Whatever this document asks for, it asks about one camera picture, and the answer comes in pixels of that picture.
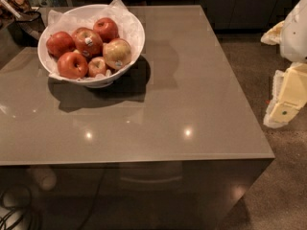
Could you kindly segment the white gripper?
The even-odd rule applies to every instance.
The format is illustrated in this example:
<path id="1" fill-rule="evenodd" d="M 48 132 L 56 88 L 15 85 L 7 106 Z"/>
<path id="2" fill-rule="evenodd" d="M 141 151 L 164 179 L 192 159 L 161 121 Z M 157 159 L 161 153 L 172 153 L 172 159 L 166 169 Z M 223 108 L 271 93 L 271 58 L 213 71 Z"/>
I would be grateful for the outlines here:
<path id="1" fill-rule="evenodd" d="M 282 57 L 293 62 L 285 71 L 276 70 L 272 80 L 272 99 L 263 124 L 279 128 L 287 125 L 307 104 L 307 0 L 299 0 L 286 19 L 268 31 L 260 41 L 280 43 Z"/>

